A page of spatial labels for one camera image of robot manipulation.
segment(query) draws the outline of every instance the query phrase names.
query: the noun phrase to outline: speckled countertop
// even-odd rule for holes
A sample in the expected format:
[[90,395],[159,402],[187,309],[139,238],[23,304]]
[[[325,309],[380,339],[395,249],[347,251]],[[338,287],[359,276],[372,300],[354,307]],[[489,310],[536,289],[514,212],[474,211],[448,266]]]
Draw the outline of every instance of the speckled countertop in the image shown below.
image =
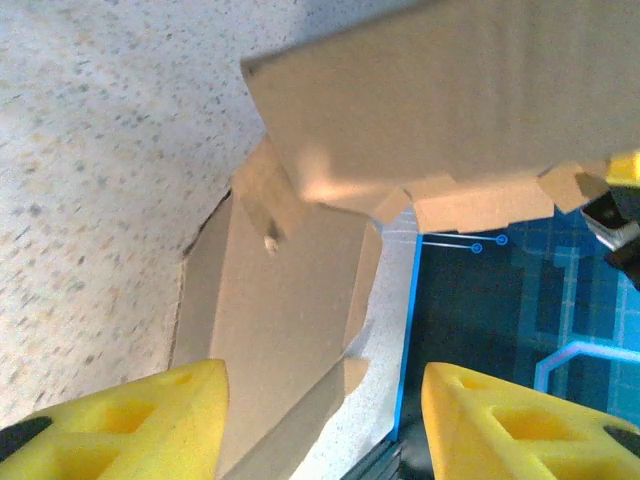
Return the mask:
[[403,1],[0,9],[0,426],[166,368],[178,264],[262,134],[239,59]]

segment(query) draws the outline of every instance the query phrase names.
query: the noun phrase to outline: cardboard box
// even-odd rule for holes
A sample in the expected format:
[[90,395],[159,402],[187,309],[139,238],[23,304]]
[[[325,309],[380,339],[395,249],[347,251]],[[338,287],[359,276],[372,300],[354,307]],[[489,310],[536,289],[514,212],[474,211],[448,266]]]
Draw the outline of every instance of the cardboard box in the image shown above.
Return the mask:
[[535,178],[637,143],[638,16],[636,2],[427,2],[243,70],[303,198]]
[[[236,172],[234,193],[188,255],[176,333],[173,365],[207,356],[227,363],[220,478],[288,478],[292,459],[299,463],[366,371],[343,353],[362,328],[382,240],[368,217],[283,204],[296,199],[264,148]],[[287,420],[307,411],[305,428]],[[268,477],[256,461],[265,456]]]
[[602,193],[585,165],[637,142],[639,15],[429,2],[244,62],[270,138],[188,254],[173,357],[227,361],[218,477],[288,478],[363,378],[344,351],[380,255],[369,217],[413,203],[423,232],[477,231]]

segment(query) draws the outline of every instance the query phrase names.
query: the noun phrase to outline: blue tape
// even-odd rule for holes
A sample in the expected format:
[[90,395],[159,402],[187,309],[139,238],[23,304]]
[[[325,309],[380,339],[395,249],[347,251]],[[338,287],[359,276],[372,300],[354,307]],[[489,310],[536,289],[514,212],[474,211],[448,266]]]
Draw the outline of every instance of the blue tape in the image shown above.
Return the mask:
[[404,332],[404,350],[402,352],[402,364],[400,365],[400,381],[398,382],[398,393],[396,395],[396,411],[394,415],[393,428],[387,439],[392,442],[398,441],[400,433],[400,414],[402,413],[402,399],[404,397],[404,381],[407,376],[407,362],[409,360],[409,343],[411,342],[411,326],[413,325],[413,312],[416,303],[416,292],[418,290],[418,276],[420,273],[420,257],[422,256],[422,235],[416,239],[416,251],[413,257],[413,272],[411,274],[411,287],[409,288],[409,306],[407,307],[407,327]]

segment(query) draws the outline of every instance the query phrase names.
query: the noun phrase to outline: open cardboard box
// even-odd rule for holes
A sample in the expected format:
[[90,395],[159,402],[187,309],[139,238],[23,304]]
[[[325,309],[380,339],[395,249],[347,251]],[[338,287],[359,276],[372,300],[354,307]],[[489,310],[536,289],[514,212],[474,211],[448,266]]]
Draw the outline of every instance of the open cardboard box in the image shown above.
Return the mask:
[[366,371],[381,239],[578,208],[637,141],[640,37],[624,2],[419,4],[243,69],[266,138],[185,261],[173,364],[224,358],[217,476],[288,478]]

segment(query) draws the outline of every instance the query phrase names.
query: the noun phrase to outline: cardboard tab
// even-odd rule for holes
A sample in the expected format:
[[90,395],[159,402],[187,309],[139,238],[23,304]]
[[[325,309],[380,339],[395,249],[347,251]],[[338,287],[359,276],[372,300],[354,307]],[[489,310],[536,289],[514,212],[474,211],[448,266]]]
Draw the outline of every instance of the cardboard tab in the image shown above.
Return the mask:
[[451,175],[440,172],[405,184],[405,191],[413,202],[434,198],[453,192],[459,188]]
[[513,222],[553,216],[553,201],[535,177],[463,188],[413,204],[420,233],[460,233],[503,228]]
[[404,212],[411,205],[411,199],[407,191],[398,186],[373,209],[373,218],[381,223],[391,223],[398,215]]
[[609,190],[604,180],[607,163],[559,165],[538,179],[538,184],[562,213],[569,213]]
[[309,205],[294,191],[268,135],[234,172],[231,186],[258,234],[276,244],[291,238],[309,213]]
[[346,357],[342,360],[344,371],[344,396],[351,395],[360,386],[369,368],[366,358]]

